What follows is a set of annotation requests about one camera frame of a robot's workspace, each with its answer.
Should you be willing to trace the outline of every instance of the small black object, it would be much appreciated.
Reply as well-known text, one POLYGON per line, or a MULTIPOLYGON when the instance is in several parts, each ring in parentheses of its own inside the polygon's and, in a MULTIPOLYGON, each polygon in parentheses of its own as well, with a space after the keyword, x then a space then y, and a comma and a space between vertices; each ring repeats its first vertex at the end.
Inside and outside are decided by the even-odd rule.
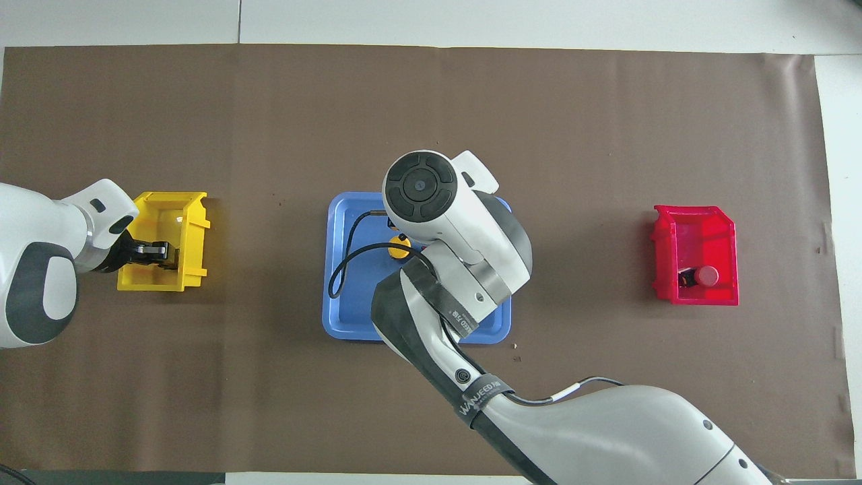
POLYGON ((470 381, 470 371, 465 368, 460 368, 455 371, 455 380, 461 384, 466 384, 470 381))
POLYGON ((680 288, 691 288, 697 285, 697 281, 695 280, 695 272, 697 268, 688 268, 679 272, 679 287, 680 288))

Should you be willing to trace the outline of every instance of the red bin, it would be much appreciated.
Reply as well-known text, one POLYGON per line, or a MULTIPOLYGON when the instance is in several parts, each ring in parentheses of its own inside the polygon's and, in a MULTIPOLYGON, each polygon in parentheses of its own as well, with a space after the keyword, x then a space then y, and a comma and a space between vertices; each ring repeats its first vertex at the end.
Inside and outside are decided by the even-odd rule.
POLYGON ((659 298, 674 305, 738 305, 734 221, 715 206, 655 210, 653 288, 659 298))

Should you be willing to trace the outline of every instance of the bin lip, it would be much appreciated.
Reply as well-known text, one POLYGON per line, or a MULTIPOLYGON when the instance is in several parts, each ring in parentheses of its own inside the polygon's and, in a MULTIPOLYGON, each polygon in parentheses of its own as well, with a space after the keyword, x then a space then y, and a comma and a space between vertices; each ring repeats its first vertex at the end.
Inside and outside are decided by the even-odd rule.
POLYGON ((187 192, 162 192, 162 191, 147 191, 142 192, 141 195, 134 198, 134 201, 142 200, 147 202, 147 200, 156 195, 160 198, 164 198, 165 200, 169 200, 176 203, 183 203, 184 207, 189 207, 196 202, 200 202, 201 199, 207 198, 208 195, 206 192, 196 192, 196 191, 187 191, 187 192))
POLYGON ((678 216, 718 216, 728 226, 734 227, 734 221, 717 205, 655 205, 653 208, 659 212, 659 219, 673 224, 678 221, 678 216))

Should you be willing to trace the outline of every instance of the black circular button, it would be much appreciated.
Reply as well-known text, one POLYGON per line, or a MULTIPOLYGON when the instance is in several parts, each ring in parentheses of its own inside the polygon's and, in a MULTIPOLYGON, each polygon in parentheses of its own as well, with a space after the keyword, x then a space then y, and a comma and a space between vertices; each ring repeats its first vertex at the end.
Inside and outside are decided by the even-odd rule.
POLYGON ((460 368, 455 371, 455 380, 461 384, 466 384, 470 381, 470 371, 465 368, 460 368))
POLYGON ((425 168, 417 168, 404 177, 404 194, 415 202, 424 202, 437 192, 437 179, 434 173, 425 168))

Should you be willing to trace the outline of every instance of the white cable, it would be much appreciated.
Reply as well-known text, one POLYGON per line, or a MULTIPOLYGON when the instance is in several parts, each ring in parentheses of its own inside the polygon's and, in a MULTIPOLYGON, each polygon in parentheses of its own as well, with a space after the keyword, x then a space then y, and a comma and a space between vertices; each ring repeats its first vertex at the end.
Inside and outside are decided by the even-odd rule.
POLYGON ((561 400, 561 399, 565 398, 567 395, 569 395, 569 394, 571 394, 571 393, 573 393, 573 392, 577 391, 577 390, 578 390, 578 389, 580 389, 580 388, 581 388, 581 383, 580 383, 580 382, 575 382, 574 384, 572 384, 572 385, 570 385, 569 387, 567 387, 567 388, 563 389, 562 391, 559 391, 558 393, 553 394, 553 395, 551 396, 551 402, 557 402, 558 400, 561 400))

